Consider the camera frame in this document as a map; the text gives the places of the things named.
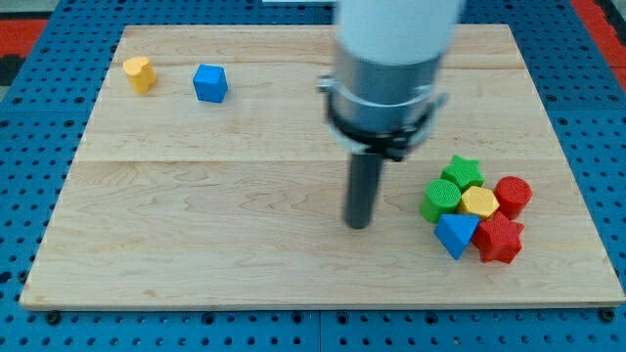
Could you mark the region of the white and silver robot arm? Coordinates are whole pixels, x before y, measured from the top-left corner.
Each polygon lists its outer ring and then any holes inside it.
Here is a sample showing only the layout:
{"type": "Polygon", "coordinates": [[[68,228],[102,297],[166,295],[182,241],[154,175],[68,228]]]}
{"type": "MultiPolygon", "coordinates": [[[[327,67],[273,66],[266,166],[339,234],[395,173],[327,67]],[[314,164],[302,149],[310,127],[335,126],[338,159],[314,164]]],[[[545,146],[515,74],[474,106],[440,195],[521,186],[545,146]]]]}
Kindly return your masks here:
{"type": "Polygon", "coordinates": [[[432,131],[434,90],[465,0],[340,0],[335,63],[319,88],[332,135],[357,160],[402,160],[432,131]]]}

